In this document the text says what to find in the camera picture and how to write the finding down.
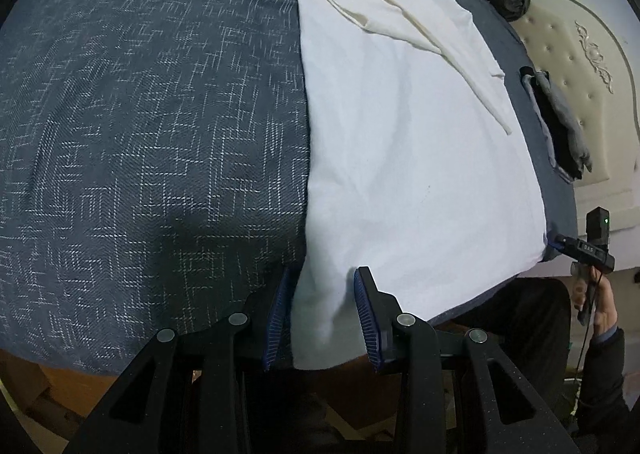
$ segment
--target shirt cuff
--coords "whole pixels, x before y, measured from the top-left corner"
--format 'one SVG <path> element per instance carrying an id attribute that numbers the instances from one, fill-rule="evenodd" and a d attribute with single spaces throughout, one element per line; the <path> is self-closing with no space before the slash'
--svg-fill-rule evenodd
<path id="1" fill-rule="evenodd" d="M 617 322 L 611 326 L 611 329 L 608 329 L 602 335 L 592 338 L 591 344 L 602 344 L 603 342 L 606 342 L 616 333 L 616 331 L 618 331 Z"/>

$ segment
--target silver screw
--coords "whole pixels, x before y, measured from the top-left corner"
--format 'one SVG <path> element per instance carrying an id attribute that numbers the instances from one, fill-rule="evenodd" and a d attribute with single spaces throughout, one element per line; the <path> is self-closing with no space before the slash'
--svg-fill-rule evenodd
<path id="1" fill-rule="evenodd" d="M 486 339 L 489 337 L 487 336 L 485 331 L 482 331 L 482 329 L 476 328 L 469 331 L 469 338 L 473 340 L 476 344 L 482 344 L 483 342 L 486 342 Z"/>
<path id="2" fill-rule="evenodd" d="M 401 326 L 413 326 L 415 324 L 415 317 L 411 313 L 400 313 L 396 318 L 398 324 Z"/>
<path id="3" fill-rule="evenodd" d="M 175 333 L 173 329 L 160 329 L 160 331 L 158 331 L 158 334 L 156 335 L 156 338 L 158 339 L 158 342 L 171 342 L 175 337 Z"/>
<path id="4" fill-rule="evenodd" d="M 229 324 L 232 326 L 241 326 L 247 322 L 247 320 L 249 320 L 249 318 L 244 313 L 233 313 L 233 315 L 229 317 Z"/>

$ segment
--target black cable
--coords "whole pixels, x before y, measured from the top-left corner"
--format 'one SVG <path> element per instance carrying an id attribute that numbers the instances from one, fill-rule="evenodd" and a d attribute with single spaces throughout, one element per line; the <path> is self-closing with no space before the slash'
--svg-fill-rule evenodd
<path id="1" fill-rule="evenodd" d="M 589 335 L 589 326 L 591 325 L 591 316 L 593 315 L 593 309 L 596 306 L 596 300 L 598 298 L 598 288 L 600 287 L 601 279 L 602 279 L 602 272 L 600 272 L 600 276 L 598 277 L 598 281 L 596 283 L 596 289 L 593 294 L 593 300 L 591 301 L 591 307 L 589 308 L 589 322 L 587 323 L 586 331 L 584 332 L 584 340 L 582 341 L 582 348 L 580 349 L 580 356 L 578 357 L 578 363 L 575 366 L 574 385 L 572 387 L 572 392 L 575 391 L 574 409 L 575 409 L 575 405 L 578 403 L 578 391 L 576 390 L 575 386 L 578 384 L 578 373 L 580 372 L 580 362 L 582 361 L 582 355 L 584 354 L 584 347 L 587 345 L 587 336 Z"/>

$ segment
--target dark gray blanket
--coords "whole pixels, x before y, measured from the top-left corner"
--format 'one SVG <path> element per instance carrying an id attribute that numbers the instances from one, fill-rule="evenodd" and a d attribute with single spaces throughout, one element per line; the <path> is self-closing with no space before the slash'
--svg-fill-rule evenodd
<path id="1" fill-rule="evenodd" d="M 575 233 L 517 71 L 547 217 Z M 296 0 L 18 0 L 0 30 L 0 348 L 119 373 L 158 328 L 205 328 L 303 260 L 308 120 Z"/>

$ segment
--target tufted headboard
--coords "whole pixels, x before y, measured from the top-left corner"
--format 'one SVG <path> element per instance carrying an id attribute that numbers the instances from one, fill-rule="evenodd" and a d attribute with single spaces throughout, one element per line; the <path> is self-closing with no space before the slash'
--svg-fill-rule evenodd
<path id="1" fill-rule="evenodd" d="M 640 154 L 637 92 L 615 34 L 577 0 L 532 0 L 513 27 L 584 130 L 593 170 L 574 184 L 579 233 L 585 233 L 586 213 L 597 206 L 611 212 L 612 230 L 638 225 L 631 184 Z"/>

